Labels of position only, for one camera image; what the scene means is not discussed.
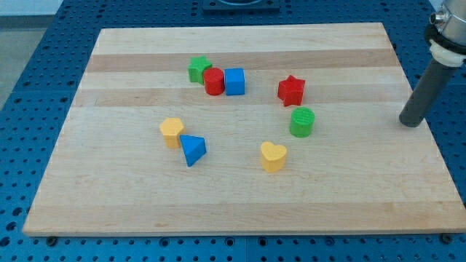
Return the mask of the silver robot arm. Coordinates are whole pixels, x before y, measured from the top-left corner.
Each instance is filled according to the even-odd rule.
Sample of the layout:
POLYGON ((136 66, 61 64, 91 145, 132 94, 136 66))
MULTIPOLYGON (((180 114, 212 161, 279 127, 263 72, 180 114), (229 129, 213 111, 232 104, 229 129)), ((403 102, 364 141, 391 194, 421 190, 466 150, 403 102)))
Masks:
POLYGON ((458 68, 465 63, 465 0, 445 0, 431 14, 426 42, 435 60, 458 68))

